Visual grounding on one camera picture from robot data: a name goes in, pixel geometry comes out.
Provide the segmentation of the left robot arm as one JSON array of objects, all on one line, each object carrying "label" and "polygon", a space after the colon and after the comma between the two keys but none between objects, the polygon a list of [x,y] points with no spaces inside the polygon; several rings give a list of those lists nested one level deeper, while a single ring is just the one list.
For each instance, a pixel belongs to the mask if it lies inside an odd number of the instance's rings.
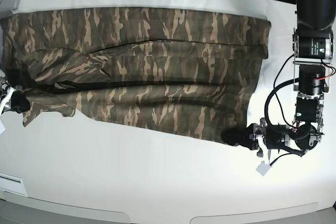
[{"label": "left robot arm", "polygon": [[[259,124],[245,129],[234,128],[221,133],[224,143],[260,150],[283,150],[303,156],[315,148],[323,136],[323,100],[330,90],[330,78],[335,74],[331,65],[335,44],[332,25],[335,21],[335,0],[296,0],[297,28],[293,32],[294,67],[299,75],[274,85],[266,99],[265,116]],[[291,124],[271,123],[269,104],[277,91],[293,85],[297,92],[296,111]]]}]

